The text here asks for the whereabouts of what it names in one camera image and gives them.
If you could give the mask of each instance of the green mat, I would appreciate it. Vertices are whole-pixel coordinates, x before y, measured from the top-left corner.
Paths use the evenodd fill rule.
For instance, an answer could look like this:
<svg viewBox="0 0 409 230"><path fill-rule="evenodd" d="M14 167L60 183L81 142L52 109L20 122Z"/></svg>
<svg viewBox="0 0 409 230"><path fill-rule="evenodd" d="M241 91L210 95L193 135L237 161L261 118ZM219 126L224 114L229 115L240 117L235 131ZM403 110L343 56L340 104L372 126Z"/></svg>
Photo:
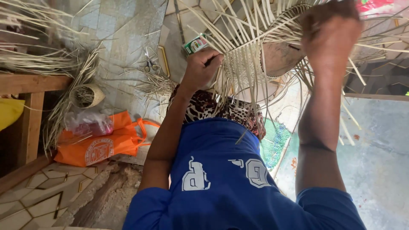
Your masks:
<svg viewBox="0 0 409 230"><path fill-rule="evenodd" d="M260 155L268 169L274 168L281 157L284 145L290 138L291 133L283 124L266 119L266 135L260 143Z"/></svg>

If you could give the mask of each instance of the woven basket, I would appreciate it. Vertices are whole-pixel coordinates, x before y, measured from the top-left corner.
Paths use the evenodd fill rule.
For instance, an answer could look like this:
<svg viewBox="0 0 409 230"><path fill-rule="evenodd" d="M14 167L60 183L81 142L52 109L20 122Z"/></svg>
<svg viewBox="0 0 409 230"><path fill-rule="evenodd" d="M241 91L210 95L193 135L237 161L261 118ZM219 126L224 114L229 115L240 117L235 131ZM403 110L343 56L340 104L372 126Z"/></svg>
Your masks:
<svg viewBox="0 0 409 230"><path fill-rule="evenodd" d="M89 106L81 107L78 99L75 97L75 92L80 89L81 87L87 87L94 93L94 99ZM70 92L70 101L71 103L76 106L77 108L91 108L99 104L105 98L105 94L96 84L83 84L76 86Z"/></svg>

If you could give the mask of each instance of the small woven basket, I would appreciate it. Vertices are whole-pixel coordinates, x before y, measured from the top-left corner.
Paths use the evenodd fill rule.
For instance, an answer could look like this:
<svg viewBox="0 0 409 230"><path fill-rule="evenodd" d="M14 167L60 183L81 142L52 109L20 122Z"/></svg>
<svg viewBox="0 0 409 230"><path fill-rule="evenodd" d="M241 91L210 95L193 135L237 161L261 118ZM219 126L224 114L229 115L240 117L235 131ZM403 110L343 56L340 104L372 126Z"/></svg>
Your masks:
<svg viewBox="0 0 409 230"><path fill-rule="evenodd" d="M88 102L90 103L87 106L84 106L83 103L81 102L83 99L78 97L78 91L79 90L88 90L89 92L92 92L93 97L91 100ZM70 101L71 103L78 107L78 108L91 108L99 104L103 99L105 98L105 94L102 92L102 90L96 85L96 84L83 84L76 86L72 89L70 92Z"/></svg>

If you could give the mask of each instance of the orange bag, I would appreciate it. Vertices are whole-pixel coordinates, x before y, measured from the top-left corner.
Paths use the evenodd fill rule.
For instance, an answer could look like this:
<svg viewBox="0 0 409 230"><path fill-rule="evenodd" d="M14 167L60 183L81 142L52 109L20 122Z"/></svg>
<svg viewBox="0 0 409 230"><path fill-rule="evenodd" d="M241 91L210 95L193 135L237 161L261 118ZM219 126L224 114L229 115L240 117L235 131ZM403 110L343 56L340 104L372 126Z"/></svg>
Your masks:
<svg viewBox="0 0 409 230"><path fill-rule="evenodd" d="M63 130L57 146L58 153L54 160L86 167L119 153L136 156L139 146L150 145L143 143L147 136L144 125L159 127L142 118L132 123L127 111L110 116L110 118L114 122L112 135L87 138L76 143L74 140L78 138L74 137L71 131ZM141 127L142 137L136 133L135 126L138 125Z"/></svg>

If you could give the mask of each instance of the leopard print skirt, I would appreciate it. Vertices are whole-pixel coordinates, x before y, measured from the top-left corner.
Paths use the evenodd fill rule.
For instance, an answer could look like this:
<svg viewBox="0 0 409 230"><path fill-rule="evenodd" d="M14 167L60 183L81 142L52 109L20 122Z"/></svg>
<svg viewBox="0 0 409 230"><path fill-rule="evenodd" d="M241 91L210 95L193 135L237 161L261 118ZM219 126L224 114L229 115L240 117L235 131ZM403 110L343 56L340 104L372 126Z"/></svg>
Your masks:
<svg viewBox="0 0 409 230"><path fill-rule="evenodd" d="M171 97L169 98L169 104L166 110L168 110L169 106L172 104L178 88L179 85L176 86ZM229 97L224 107L218 109L219 111L214 114L217 102L212 97L213 93L211 92L203 90L197 91L193 95L192 99L190 99L190 104L187 107L183 123L185 124L209 117L222 117L242 124L248 130L250 130L259 140L264 138L265 128L263 125L263 116L261 112L258 112L257 116L255 116L253 110L251 109L250 103L237 99L235 99L235 102L232 103L233 99ZM261 126L263 127L262 130L259 130L257 128L256 119L259 120Z"/></svg>

